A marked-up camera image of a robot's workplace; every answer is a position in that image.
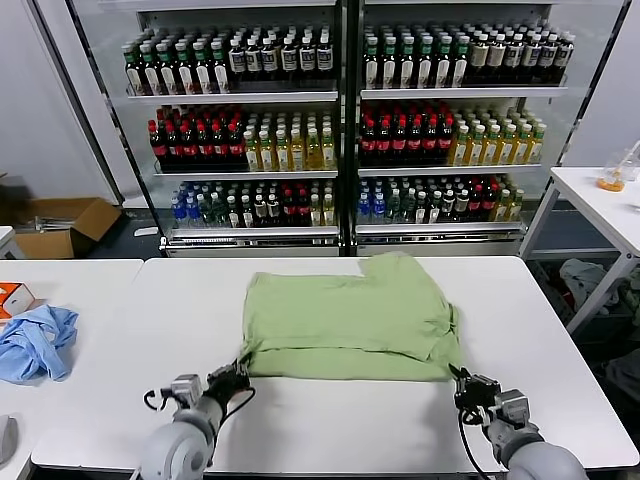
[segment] display fridge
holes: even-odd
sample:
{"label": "display fridge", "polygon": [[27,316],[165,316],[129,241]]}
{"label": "display fridge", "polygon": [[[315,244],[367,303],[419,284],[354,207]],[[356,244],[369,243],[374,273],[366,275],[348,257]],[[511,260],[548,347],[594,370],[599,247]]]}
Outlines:
{"label": "display fridge", "polygon": [[[67,63],[60,12],[30,1]],[[515,254],[629,3],[67,0],[64,14],[168,255]]]}

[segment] metal table leg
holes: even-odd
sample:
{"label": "metal table leg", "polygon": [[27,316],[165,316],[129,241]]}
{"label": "metal table leg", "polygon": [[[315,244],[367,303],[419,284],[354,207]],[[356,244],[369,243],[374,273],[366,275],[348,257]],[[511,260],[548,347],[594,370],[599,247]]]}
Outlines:
{"label": "metal table leg", "polygon": [[522,241],[522,245],[520,245],[518,255],[522,260],[526,261],[531,254],[531,250],[533,250],[536,240],[540,236],[542,227],[547,221],[547,217],[549,216],[549,213],[551,213],[551,210],[553,209],[553,206],[558,199],[558,195],[560,195],[560,192],[556,188],[555,183],[551,181],[551,183],[549,184],[549,188],[547,188],[547,191],[542,198],[542,203],[538,207],[538,210],[533,217],[533,221],[529,226],[529,230],[527,231],[527,234]]}
{"label": "metal table leg", "polygon": [[600,281],[596,289],[591,292],[587,301],[584,302],[580,310],[576,312],[574,317],[567,325],[567,331],[575,336],[587,326],[593,316],[602,308],[609,293],[612,292],[620,283],[620,281],[628,276],[638,264],[638,257],[634,257],[629,252],[620,254],[615,263],[611,266],[607,274]]}

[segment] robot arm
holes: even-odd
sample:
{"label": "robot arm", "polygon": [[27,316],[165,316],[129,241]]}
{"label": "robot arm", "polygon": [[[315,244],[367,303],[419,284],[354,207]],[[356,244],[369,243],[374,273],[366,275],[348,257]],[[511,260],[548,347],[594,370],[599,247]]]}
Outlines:
{"label": "robot arm", "polygon": [[480,475],[464,434],[464,425],[482,425],[496,461],[509,469],[508,480],[587,480],[580,461],[562,447],[544,441],[529,421],[529,401],[519,390],[502,392],[500,384],[465,368],[451,366],[456,377],[454,401],[460,410],[460,434]]}
{"label": "robot arm", "polygon": [[[227,412],[231,398],[243,391],[250,391],[251,396]],[[173,422],[160,427],[146,442],[140,475],[144,480],[199,480],[211,465],[220,428],[253,398],[255,389],[244,364],[234,362],[209,374],[204,391],[197,375],[181,375],[169,388],[161,389],[160,395],[159,407],[149,403],[149,398],[155,397],[153,391],[147,392],[144,401],[148,407],[162,410],[172,398],[178,410]]]}

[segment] white table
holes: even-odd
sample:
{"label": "white table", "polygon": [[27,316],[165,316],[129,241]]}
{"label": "white table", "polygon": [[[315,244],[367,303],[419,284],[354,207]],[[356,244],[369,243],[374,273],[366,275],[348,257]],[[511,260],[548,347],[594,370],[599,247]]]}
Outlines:
{"label": "white table", "polygon": [[23,282],[37,303],[69,308],[79,314],[76,343],[67,352],[73,369],[66,380],[54,382],[45,377],[29,386],[0,381],[0,414],[18,420],[20,437],[15,455],[0,465],[0,480],[27,477],[29,456],[38,438],[51,421],[65,414],[64,409],[59,409],[58,400],[68,390],[75,370],[87,358],[91,344],[99,340],[100,331],[106,324],[118,321],[118,299],[131,285],[142,263],[142,260],[0,261],[0,281]]}
{"label": "white table", "polygon": [[[516,257],[422,258],[461,312],[466,365],[520,388],[545,438],[588,468],[635,465],[638,452],[571,338]],[[242,342],[255,272],[359,274],[356,258],[153,259],[118,325],[87,352],[32,460],[42,466],[133,470],[145,439],[169,422],[142,402],[182,373],[201,378]],[[212,471],[253,473],[471,472],[448,383],[252,380],[257,395],[222,429]],[[479,428],[467,428],[486,471],[498,471]]]}
{"label": "white table", "polygon": [[552,182],[520,247],[520,257],[526,260],[562,194],[620,251],[616,262],[567,324],[567,330],[573,335],[584,329],[605,304],[609,293],[631,273],[640,259],[640,183],[629,182],[621,192],[609,192],[596,185],[601,174],[600,168],[552,168]]}
{"label": "white table", "polygon": [[24,254],[14,240],[16,232],[13,227],[0,226],[0,259],[22,260]]}

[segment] cardboard box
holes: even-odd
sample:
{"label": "cardboard box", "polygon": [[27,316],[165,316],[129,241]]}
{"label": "cardboard box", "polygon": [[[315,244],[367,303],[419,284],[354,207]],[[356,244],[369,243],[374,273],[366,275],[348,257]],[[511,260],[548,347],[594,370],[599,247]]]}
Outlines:
{"label": "cardboard box", "polygon": [[29,310],[34,300],[24,283],[0,282],[0,325],[14,315]]}
{"label": "cardboard box", "polygon": [[[15,241],[28,259],[67,259],[86,255],[120,213],[101,198],[51,198],[13,203],[0,212],[0,222],[16,228]],[[32,221],[36,215],[75,221],[68,230],[20,231],[20,224]]]}

